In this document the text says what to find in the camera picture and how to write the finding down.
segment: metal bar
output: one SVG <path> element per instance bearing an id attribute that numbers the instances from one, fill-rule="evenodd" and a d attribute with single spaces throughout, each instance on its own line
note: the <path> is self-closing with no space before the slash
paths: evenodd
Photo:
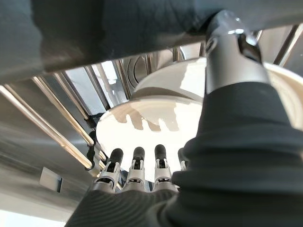
<path id="1" fill-rule="evenodd" d="M 256 39 L 257 39 L 258 42 L 260 41 L 260 38 L 261 38 L 262 34 L 263 34 L 263 30 L 260 30 L 260 31 L 257 32 Z"/>
<path id="2" fill-rule="evenodd" d="M 99 156 L 100 156 L 101 160 L 105 161 L 106 156 L 105 156 L 104 151 L 102 150 L 101 146 L 98 144 L 98 142 L 96 142 L 95 148 L 99 151 Z"/>
<path id="3" fill-rule="evenodd" d="M 106 96 L 105 96 L 105 94 L 104 94 L 104 92 L 102 90 L 102 87 L 101 87 L 101 85 L 100 85 L 100 83 L 98 81 L 98 78 L 97 78 L 97 76 L 96 76 L 96 74 L 95 74 L 92 66 L 91 65 L 90 66 L 85 66 L 84 69 L 85 69 L 87 75 L 89 76 L 89 79 L 90 79 L 92 85 L 94 86 L 94 88 L 95 88 L 95 90 L 96 90 L 96 92 L 97 92 L 97 94 L 98 94 L 98 96 L 99 96 L 99 98 L 100 98 L 100 100 L 101 100 L 104 108 L 106 110 L 109 110 L 110 109 L 110 105 L 109 105 L 109 103 L 108 103 L 108 101 L 106 99 Z"/>
<path id="4" fill-rule="evenodd" d="M 114 63 L 114 66 L 117 69 L 117 74 L 118 74 L 118 77 L 121 80 L 125 96 L 126 96 L 127 99 L 131 99 L 132 95 L 131 95 L 131 92 L 129 90 L 129 86 L 127 84 L 126 73 L 125 73 L 124 68 L 123 68 L 122 60 L 119 59 L 119 60 L 114 61 L 113 63 Z"/>
<path id="5" fill-rule="evenodd" d="M 151 53 L 145 54 L 144 60 L 145 60 L 147 75 L 150 75 L 152 73 L 152 54 Z"/>
<path id="6" fill-rule="evenodd" d="M 21 113 L 31 120 L 42 131 L 55 140 L 63 149 L 76 158 L 87 169 L 92 167 L 91 162 L 50 123 L 33 110 L 9 85 L 0 86 L 3 94 Z"/>
<path id="7" fill-rule="evenodd" d="M 82 106 L 82 108 L 85 110 L 85 112 L 88 113 L 88 115 L 91 115 L 91 111 L 89 110 L 89 108 L 87 107 L 87 105 L 86 105 L 85 101 L 83 100 L 82 96 L 80 95 L 80 93 L 76 89 L 76 87 L 73 84 L 71 78 L 69 78 L 69 76 L 66 74 L 65 71 L 62 71 L 61 74 L 64 77 L 64 79 L 67 81 L 67 83 L 69 84 L 69 86 L 71 87 L 72 93 L 75 94 L 75 98 L 78 100 L 78 102 L 80 103 L 80 105 Z"/>
<path id="8" fill-rule="evenodd" d="M 81 125 L 76 121 L 76 119 L 70 114 L 70 112 L 63 106 L 57 96 L 52 92 L 49 86 L 44 82 L 41 77 L 33 77 L 32 81 L 40 88 L 40 90 L 45 94 L 49 101 L 57 107 L 60 113 L 65 117 L 65 119 L 72 125 L 72 127 L 83 137 L 85 142 L 89 146 L 94 145 L 94 140 L 85 132 Z"/>
<path id="9" fill-rule="evenodd" d="M 301 33 L 303 31 L 303 24 L 294 25 L 289 32 L 288 37 L 286 38 L 285 42 L 283 43 L 274 64 L 279 65 L 281 67 L 285 66 L 288 58 L 291 54 L 291 51 L 296 44 L 297 40 L 299 39 Z"/>
<path id="10" fill-rule="evenodd" d="M 200 51 L 199 51 L 199 57 L 205 57 L 206 56 L 206 43 L 205 43 L 205 40 L 201 42 L 201 45 L 200 45 Z"/>
<path id="11" fill-rule="evenodd" d="M 181 50 L 179 46 L 172 48 L 172 60 L 173 62 L 178 62 L 181 60 Z"/>
<path id="12" fill-rule="evenodd" d="M 72 87 L 66 80 L 66 78 L 62 75 L 62 73 L 54 73 L 53 76 L 57 80 L 58 84 L 61 86 L 61 88 L 65 91 L 67 96 L 70 98 L 70 100 L 74 103 L 74 105 L 77 107 L 79 112 L 82 114 L 83 118 L 85 120 L 88 120 L 89 114 L 86 112 L 86 110 L 81 106 L 79 100 L 76 98 L 76 93 L 73 91 Z"/>
<path id="13" fill-rule="evenodd" d="M 100 73 L 100 77 L 101 77 L 101 80 L 104 83 L 105 90 L 107 91 L 108 96 L 109 96 L 110 100 L 112 101 L 113 105 L 120 104 L 117 97 L 113 95 L 112 88 L 110 87 L 110 84 L 108 82 L 108 79 L 106 77 L 106 74 L 104 72 L 102 64 L 101 63 L 96 64 L 96 67 L 97 67 L 97 69 Z"/>
<path id="14" fill-rule="evenodd" d="M 102 161 L 99 161 L 99 166 L 101 169 L 104 169 L 106 165 Z"/>
<path id="15" fill-rule="evenodd" d="M 71 101 L 75 104 L 75 106 L 78 108 L 82 116 L 84 117 L 85 120 L 89 118 L 88 113 L 86 110 L 82 107 L 80 101 L 76 98 L 77 95 L 74 93 L 72 87 L 70 86 L 69 82 L 66 80 L 65 76 L 62 73 L 54 73 L 53 76 L 57 80 L 57 82 L 60 84 L 62 89 L 65 91 L 65 93 L 68 95 L 68 97 L 71 99 Z M 106 156 L 104 152 L 101 149 L 101 146 L 96 143 L 95 148 L 99 151 L 99 156 L 102 160 L 106 160 Z"/>

